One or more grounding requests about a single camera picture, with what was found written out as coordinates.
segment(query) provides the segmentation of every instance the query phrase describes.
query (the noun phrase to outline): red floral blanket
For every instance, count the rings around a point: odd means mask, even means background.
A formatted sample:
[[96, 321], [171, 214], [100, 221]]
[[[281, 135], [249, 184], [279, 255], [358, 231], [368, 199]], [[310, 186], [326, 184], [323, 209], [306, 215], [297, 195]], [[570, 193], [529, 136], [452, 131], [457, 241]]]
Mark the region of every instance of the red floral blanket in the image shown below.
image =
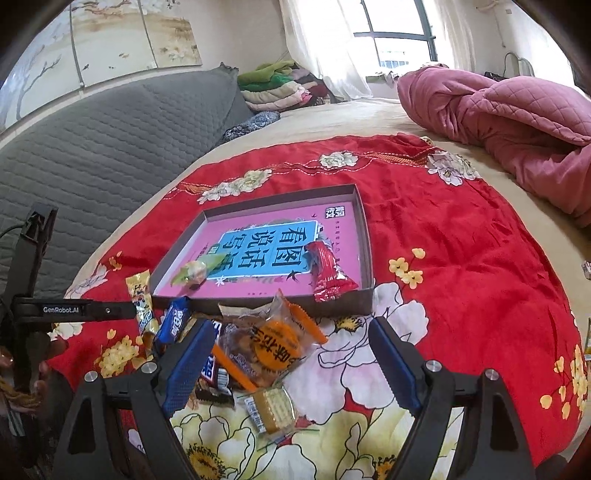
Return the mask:
[[[348, 183], [357, 185], [368, 221], [375, 314], [452, 371], [499, 371], [536, 464], [563, 450], [587, 385], [562, 286], [513, 208], [470, 163], [411, 135], [277, 145], [200, 167], [67, 296], [128, 300], [125, 278], [153, 269], [203, 209]], [[202, 478], [279, 478], [285, 469], [294, 478], [385, 478], [411, 419], [369, 348], [369, 321], [321, 320], [329, 343], [287, 380], [300, 424], [317, 428], [279, 447], [261, 444], [238, 408], [177, 413], [173, 425]], [[135, 320], [60, 324], [54, 334], [70, 347], [53, 367], [74, 387], [88, 370], [107, 376], [144, 361]], [[451, 436], [459, 424], [450, 423]], [[455, 441], [442, 452], [442, 472]]]

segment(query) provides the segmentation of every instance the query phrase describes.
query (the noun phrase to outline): wall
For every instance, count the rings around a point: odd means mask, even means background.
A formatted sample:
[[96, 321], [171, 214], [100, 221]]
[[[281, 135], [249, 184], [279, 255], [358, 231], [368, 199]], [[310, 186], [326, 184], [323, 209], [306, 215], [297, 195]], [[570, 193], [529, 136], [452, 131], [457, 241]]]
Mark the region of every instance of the wall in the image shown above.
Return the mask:
[[[505, 52], [513, 51], [518, 56], [528, 59], [538, 78], [574, 86], [569, 61], [545, 29], [513, 3], [507, 2], [495, 7], [492, 14], [496, 15], [499, 21], [506, 45]], [[507, 76], [518, 74], [509, 59], [507, 66]]]
[[278, 0], [183, 0], [206, 70], [241, 72], [280, 59], [287, 47]]

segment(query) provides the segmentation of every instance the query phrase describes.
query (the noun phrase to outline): folded fabric pile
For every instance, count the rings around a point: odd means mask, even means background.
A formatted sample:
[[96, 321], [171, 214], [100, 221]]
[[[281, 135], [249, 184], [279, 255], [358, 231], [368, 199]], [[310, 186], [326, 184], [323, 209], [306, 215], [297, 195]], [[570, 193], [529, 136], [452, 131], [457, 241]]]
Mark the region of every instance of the folded fabric pile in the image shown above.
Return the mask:
[[238, 85], [248, 108], [255, 112], [284, 112], [337, 103], [322, 80], [292, 60], [260, 65], [239, 75]]

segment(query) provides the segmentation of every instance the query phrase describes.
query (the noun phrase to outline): pink quilted blanket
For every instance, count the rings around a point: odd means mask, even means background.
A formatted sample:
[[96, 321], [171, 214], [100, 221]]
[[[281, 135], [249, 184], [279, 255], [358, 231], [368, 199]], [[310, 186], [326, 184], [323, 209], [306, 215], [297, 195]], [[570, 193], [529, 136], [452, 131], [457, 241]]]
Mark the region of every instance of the pink quilted blanket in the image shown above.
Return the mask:
[[525, 190], [591, 224], [591, 102], [577, 91], [426, 67], [400, 78], [398, 95], [414, 122], [484, 147]]

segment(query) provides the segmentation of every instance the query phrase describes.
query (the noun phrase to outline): pink book cover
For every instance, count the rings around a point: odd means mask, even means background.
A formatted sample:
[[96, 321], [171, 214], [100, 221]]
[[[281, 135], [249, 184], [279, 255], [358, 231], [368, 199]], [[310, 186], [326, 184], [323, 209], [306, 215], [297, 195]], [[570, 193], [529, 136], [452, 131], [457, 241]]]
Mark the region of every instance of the pink book cover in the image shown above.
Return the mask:
[[[352, 202], [322, 203], [226, 219], [199, 226], [175, 258], [154, 294], [163, 297], [272, 297], [310, 295], [314, 279], [304, 245], [316, 239], [332, 244], [343, 271], [361, 285], [359, 239]], [[222, 265], [197, 289], [171, 286], [188, 261], [205, 253], [227, 253]]]

